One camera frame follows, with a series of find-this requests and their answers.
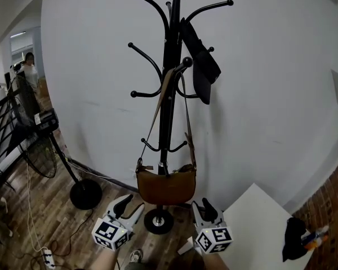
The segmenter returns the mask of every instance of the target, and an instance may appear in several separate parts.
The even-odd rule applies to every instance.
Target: brown handbag
[[[149,139],[149,136],[152,132],[154,122],[158,116],[158,112],[163,101],[168,83],[171,78],[174,78],[173,70],[171,69],[166,74],[163,85],[162,92],[159,97],[158,105],[155,110],[154,119],[152,122],[152,126],[150,127],[149,135],[146,140]],[[181,81],[183,84],[183,91],[185,94],[185,82],[184,77],[181,77]],[[188,133],[185,134],[186,139],[188,141],[189,149],[190,149],[190,159],[192,161],[191,164],[184,165],[179,170],[174,171],[169,175],[157,175],[148,170],[153,170],[152,166],[143,166],[142,165],[142,157],[145,151],[145,146],[141,157],[138,160],[138,164],[136,167],[136,178],[137,185],[139,189],[139,194],[143,198],[144,201],[150,204],[156,205],[176,205],[179,203],[184,203],[189,201],[195,191],[195,177],[197,174],[197,165],[195,162],[195,153],[194,153],[194,145],[192,139],[192,129],[190,127],[189,114],[188,114],[188,106],[185,99],[185,111],[186,111],[186,124],[188,127]]]

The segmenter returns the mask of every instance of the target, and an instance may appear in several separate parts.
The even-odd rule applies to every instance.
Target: coat rack
[[[174,105],[175,105],[175,94],[176,92],[186,98],[198,98],[198,95],[184,95],[179,90],[178,82],[180,77],[183,75],[183,72],[192,66],[193,60],[190,57],[186,57],[183,59],[182,63],[180,63],[181,58],[181,46],[182,46],[182,37],[180,35],[180,0],[173,0],[172,3],[166,2],[166,6],[169,10],[170,22],[168,22],[167,17],[164,11],[160,8],[158,4],[156,4],[153,0],[144,0],[152,5],[161,16],[164,23],[164,58],[163,58],[163,69],[162,72],[158,65],[151,59],[147,54],[145,54],[142,50],[137,48],[133,43],[129,43],[128,46],[135,50],[137,53],[142,55],[145,59],[147,59],[155,68],[159,80],[161,83],[163,82],[163,78],[167,74],[170,69],[175,68],[175,72],[178,72],[176,79],[171,79],[168,84],[167,91],[165,93],[163,102],[161,104],[160,110],[160,126],[159,126],[159,147],[154,148],[151,146],[148,141],[144,138],[141,141],[146,144],[148,148],[155,152],[161,152],[160,162],[158,168],[159,175],[168,174],[167,169],[167,156],[168,152],[176,152],[181,149],[183,146],[187,145],[187,141],[184,141],[178,147],[171,149],[170,141],[171,141],[171,132],[172,132],[172,123],[173,123],[173,115],[174,115]],[[207,11],[210,9],[222,7],[222,6],[231,6],[233,5],[232,0],[227,0],[225,2],[217,3],[202,7],[197,9],[192,14],[185,19],[185,22],[188,23],[194,17],[196,17],[199,13],[203,11]],[[209,52],[214,51],[213,47],[208,49]],[[161,92],[161,87],[155,91],[154,93],[142,93],[137,91],[131,92],[131,97],[155,97],[159,95]],[[148,231],[161,234],[168,232],[173,226],[174,220],[172,215],[163,210],[163,206],[157,205],[157,208],[148,212],[145,216],[145,226]]]

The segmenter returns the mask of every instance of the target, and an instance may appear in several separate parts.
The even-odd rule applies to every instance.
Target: label on fan
[[[39,116],[40,116],[40,113],[34,115],[36,125],[39,125],[41,123]]]

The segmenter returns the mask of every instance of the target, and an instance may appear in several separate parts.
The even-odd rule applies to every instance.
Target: ceiling light
[[[26,31],[24,31],[24,32],[21,32],[21,33],[19,33],[19,34],[15,34],[15,35],[13,35],[13,36],[10,36],[10,38],[14,38],[14,37],[17,37],[17,36],[23,35],[23,34],[25,34],[25,33],[26,33]]]

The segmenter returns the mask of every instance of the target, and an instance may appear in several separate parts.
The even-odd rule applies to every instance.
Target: black and white marker cube
[[[205,228],[195,240],[206,254],[223,252],[233,242],[229,227]]]
[[[98,218],[91,232],[94,242],[111,250],[117,250],[128,241],[128,230]]]

